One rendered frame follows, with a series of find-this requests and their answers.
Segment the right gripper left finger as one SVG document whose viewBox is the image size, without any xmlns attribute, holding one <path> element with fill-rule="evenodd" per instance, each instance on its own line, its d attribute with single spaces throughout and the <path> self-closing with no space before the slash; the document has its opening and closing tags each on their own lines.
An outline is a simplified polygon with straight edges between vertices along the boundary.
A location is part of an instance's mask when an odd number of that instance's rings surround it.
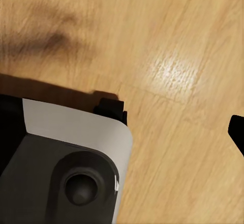
<svg viewBox="0 0 244 224">
<path fill-rule="evenodd" d="M 0 121 L 0 176 L 26 136 L 22 115 Z"/>
</svg>

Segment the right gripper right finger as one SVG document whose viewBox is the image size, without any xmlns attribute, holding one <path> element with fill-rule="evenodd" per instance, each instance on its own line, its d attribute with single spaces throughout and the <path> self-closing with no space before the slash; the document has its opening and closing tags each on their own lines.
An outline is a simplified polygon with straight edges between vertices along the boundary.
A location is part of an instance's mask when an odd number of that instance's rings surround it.
<svg viewBox="0 0 244 224">
<path fill-rule="evenodd" d="M 244 117 L 233 115 L 230 120 L 228 133 L 244 156 Z"/>
</svg>

